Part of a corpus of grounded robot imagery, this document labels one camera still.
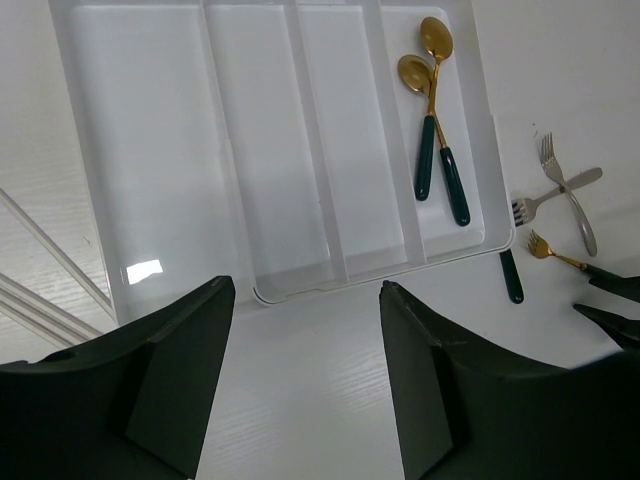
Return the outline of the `gold knife green handle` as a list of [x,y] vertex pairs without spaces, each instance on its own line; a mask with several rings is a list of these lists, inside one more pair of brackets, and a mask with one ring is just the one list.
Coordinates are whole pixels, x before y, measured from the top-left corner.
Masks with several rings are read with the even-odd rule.
[[509,299],[514,304],[522,304],[524,302],[524,290],[512,251],[507,249],[501,252],[499,257]]

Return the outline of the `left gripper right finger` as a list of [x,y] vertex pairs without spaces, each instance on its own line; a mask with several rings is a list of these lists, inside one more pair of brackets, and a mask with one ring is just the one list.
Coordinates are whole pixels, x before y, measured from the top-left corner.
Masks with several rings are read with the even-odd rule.
[[381,330],[408,479],[635,479],[639,349],[565,369],[385,282]]

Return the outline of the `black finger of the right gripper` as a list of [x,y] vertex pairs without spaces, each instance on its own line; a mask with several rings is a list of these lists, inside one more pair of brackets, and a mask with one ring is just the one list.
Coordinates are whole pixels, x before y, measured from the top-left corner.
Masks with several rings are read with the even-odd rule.
[[636,303],[640,301],[638,276],[621,277],[592,265],[587,265],[584,272],[589,276],[592,286]]

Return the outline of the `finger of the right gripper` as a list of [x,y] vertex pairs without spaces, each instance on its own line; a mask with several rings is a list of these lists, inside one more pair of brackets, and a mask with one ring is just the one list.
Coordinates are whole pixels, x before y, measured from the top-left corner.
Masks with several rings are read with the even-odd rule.
[[598,325],[623,350],[639,349],[639,320],[630,320],[623,316],[579,303],[574,303],[573,308]]

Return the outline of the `gold fork green handle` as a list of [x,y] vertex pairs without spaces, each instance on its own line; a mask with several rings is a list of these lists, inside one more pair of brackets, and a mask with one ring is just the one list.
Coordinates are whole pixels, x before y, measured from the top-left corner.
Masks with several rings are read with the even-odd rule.
[[534,230],[531,230],[526,242],[528,252],[537,259],[546,259],[554,257],[560,261],[567,263],[581,271],[587,270],[587,264],[573,258],[556,253],[549,243]]

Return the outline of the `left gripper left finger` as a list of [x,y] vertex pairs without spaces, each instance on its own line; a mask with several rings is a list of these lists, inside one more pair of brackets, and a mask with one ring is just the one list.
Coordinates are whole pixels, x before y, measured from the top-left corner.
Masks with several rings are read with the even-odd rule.
[[80,345],[1,367],[5,479],[192,479],[232,325],[215,277]]

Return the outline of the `silver fork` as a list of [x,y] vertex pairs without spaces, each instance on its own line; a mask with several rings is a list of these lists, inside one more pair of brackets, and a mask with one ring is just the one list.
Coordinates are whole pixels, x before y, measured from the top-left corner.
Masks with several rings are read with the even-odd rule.
[[[580,189],[596,182],[602,176],[603,170],[601,168],[591,168],[572,177],[568,181],[568,185],[571,189]],[[519,198],[513,200],[511,206],[515,226],[520,227],[533,221],[536,217],[538,208],[544,202],[561,196],[564,193],[565,190],[563,187],[556,187],[555,189],[535,199]]]
[[545,134],[539,140],[539,161],[545,175],[564,190],[564,195],[572,206],[585,248],[591,257],[595,257],[598,253],[598,245],[593,228],[573,189],[564,177],[555,155],[552,132]]

